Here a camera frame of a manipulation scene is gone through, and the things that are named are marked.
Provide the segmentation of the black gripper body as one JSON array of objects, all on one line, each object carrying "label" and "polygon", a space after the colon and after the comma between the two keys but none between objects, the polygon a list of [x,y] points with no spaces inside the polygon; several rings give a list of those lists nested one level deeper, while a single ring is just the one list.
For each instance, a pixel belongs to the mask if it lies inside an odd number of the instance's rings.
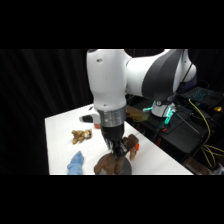
[{"label": "black gripper body", "polygon": [[120,146],[124,135],[124,125],[118,125],[116,127],[101,127],[102,136],[108,146],[109,150],[112,150]]}]

